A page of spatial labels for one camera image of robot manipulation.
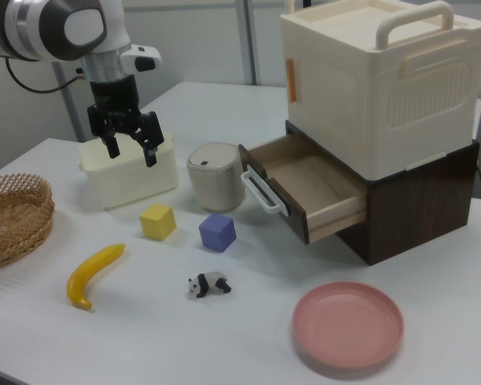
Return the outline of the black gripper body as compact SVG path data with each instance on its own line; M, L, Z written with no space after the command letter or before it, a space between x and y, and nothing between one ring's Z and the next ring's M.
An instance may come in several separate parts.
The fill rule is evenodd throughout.
M139 93L134 75L107 83L90 82L95 103L88 108L91 133L104 136L105 123L109 118L119 118L124 125L119 132L135 134L142 132L139 128Z

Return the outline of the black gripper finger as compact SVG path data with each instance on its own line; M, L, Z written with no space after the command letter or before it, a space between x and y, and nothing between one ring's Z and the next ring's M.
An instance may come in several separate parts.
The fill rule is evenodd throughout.
M91 133L99 137L107 147L109 157L115 159L119 156L119 146L115 138L115 126L109 112L100 110L96 105L91 105L87 109Z
M146 165L150 168L157 163L156 153L163 143L163 133L157 114L139 113L134 119L134 131L131 138L143 149Z

